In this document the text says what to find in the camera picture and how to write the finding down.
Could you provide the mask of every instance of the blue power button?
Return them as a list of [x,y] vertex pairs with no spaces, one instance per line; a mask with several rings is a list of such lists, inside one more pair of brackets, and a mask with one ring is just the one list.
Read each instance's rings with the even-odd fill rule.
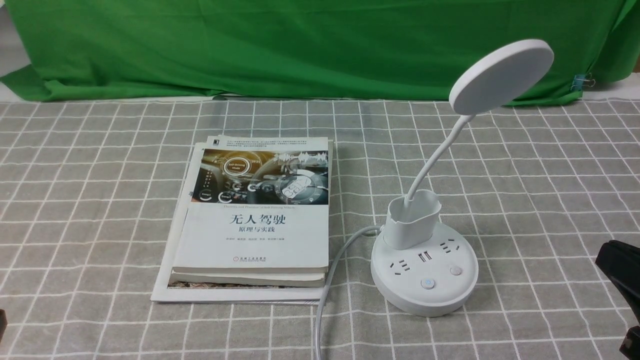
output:
[[433,279],[423,279],[420,282],[420,285],[427,290],[431,290],[433,289],[434,286],[436,286],[436,282]]

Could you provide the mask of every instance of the white cable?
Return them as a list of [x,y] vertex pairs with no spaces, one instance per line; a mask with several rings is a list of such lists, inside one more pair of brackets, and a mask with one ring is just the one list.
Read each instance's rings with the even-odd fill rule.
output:
[[316,311],[316,326],[314,327],[314,350],[316,351],[316,360],[323,360],[324,357],[321,353],[321,342],[320,342],[320,330],[321,330],[321,322],[322,322],[322,311],[324,309],[324,303],[326,302],[326,297],[329,294],[329,288],[331,287],[331,280],[333,280],[333,273],[335,273],[335,268],[338,267],[338,260],[342,257],[342,254],[347,250],[347,248],[353,243],[354,240],[359,238],[361,235],[368,233],[369,231],[379,231],[381,229],[380,226],[367,226],[355,232],[355,234],[351,235],[349,240],[342,246],[342,248],[338,251],[338,254],[333,259],[333,263],[331,264],[331,268],[329,269],[329,274],[326,276],[326,282],[324,284],[324,288],[322,290],[322,295],[320,295],[320,302],[318,302],[318,309]]
[[431,155],[429,160],[427,160],[427,163],[424,164],[424,166],[422,167],[422,170],[420,170],[420,172],[418,173],[418,176],[416,176],[415,180],[413,180],[413,184],[411,184],[411,188],[409,189],[409,192],[406,193],[406,196],[404,197],[405,210],[409,208],[409,205],[413,200],[413,197],[415,196],[415,192],[418,191],[418,186],[420,186],[420,183],[422,182],[422,180],[424,180],[424,178],[427,176],[427,173],[429,172],[429,170],[431,170],[431,167],[433,167],[436,161],[438,161],[438,159],[451,146],[451,144],[454,141],[456,141],[456,138],[458,137],[458,135],[460,135],[460,132],[462,131],[462,129],[465,127],[465,125],[467,125],[467,122],[470,122],[471,120],[473,120],[474,117],[476,116],[462,115],[460,119],[456,121],[456,124],[453,125],[453,129],[451,129],[449,136],[447,136],[444,142],[441,143],[440,146],[438,146],[438,148],[433,153],[433,155]]

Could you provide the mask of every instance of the power cord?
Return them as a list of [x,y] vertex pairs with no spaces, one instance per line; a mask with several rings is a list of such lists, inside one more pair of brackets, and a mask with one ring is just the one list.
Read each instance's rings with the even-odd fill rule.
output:
[[320,295],[320,302],[318,302],[318,309],[316,311],[316,326],[314,327],[314,350],[316,352],[316,360],[324,360],[324,357],[321,353],[321,342],[320,337],[321,333],[321,322],[322,322],[322,312],[324,310],[324,303],[326,303],[326,297],[329,294],[329,288],[331,287],[331,281],[333,280],[333,274],[335,273],[335,269],[338,267],[338,260],[342,257],[347,248],[359,237],[363,234],[368,233],[369,231],[380,231],[381,226],[367,226],[355,232],[355,234],[351,235],[349,240],[340,248],[338,254],[333,259],[333,263],[331,264],[331,268],[329,269],[329,274],[326,276],[326,282],[324,284],[324,288],[322,290],[322,295]]

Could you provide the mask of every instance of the round lamp head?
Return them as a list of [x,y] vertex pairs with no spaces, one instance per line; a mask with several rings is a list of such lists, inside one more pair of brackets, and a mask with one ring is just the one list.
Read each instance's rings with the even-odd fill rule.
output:
[[549,71],[554,52],[542,40],[522,40],[490,53],[465,71],[449,94],[453,110],[476,115],[524,94]]

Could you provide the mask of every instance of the white desk lamp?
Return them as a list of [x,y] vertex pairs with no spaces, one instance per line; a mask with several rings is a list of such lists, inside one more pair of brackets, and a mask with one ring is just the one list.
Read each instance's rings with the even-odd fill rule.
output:
[[380,230],[371,253],[371,273],[393,305],[419,316],[442,316],[461,307],[478,278],[476,254],[460,233],[438,222],[438,195],[418,186],[438,158],[477,114],[505,105],[535,85],[551,68],[554,53],[542,40],[522,40],[490,53],[471,66],[451,89],[449,102],[461,115],[445,141],[425,163],[405,196],[391,200],[383,227],[356,232],[329,270],[316,314],[314,346],[322,360],[320,323],[338,259],[360,235]]

